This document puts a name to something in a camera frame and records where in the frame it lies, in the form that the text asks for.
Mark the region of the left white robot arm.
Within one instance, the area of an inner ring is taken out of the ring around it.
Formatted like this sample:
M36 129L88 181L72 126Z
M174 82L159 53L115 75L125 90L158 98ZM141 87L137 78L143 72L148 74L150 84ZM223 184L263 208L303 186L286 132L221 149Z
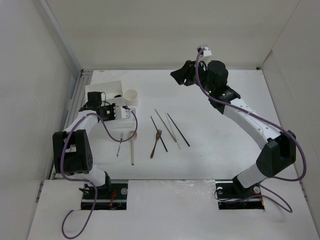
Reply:
M109 175L94 164L88 134L104 120L115 119L115 104L103 101L104 92L87 93L87 101L80 108L75 121L63 131L52 136L54 167L58 174L69 180L86 182L81 191L86 194L96 193L100 198L107 198L112 192Z

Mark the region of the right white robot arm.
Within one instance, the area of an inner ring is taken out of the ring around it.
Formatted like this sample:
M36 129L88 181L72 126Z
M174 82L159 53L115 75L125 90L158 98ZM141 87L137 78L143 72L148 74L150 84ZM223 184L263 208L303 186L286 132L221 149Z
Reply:
M232 193L243 197L255 184L273 178L296 161L296 138L283 130L252 116L252 110L241 96L228 86L229 72L223 62L212 60L207 66L196 67L188 60L171 77L185 86L198 85L210 95L210 104L221 114L237 123L258 145L261 152L255 163L232 179Z

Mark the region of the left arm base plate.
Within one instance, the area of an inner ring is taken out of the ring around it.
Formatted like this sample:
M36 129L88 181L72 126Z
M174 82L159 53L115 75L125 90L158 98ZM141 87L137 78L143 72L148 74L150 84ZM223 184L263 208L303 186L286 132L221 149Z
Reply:
M90 210L95 199L94 187L85 183L79 188L82 192L81 210ZM109 185L97 187L97 199L94 210L117 211L127 209L128 182L116 181Z

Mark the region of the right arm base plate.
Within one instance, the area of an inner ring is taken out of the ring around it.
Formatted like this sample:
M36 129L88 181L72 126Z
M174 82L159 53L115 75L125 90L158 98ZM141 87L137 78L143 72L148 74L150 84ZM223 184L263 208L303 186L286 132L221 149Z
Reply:
M232 180L215 181L214 197L220 210L264 210L261 189L258 183L243 188Z

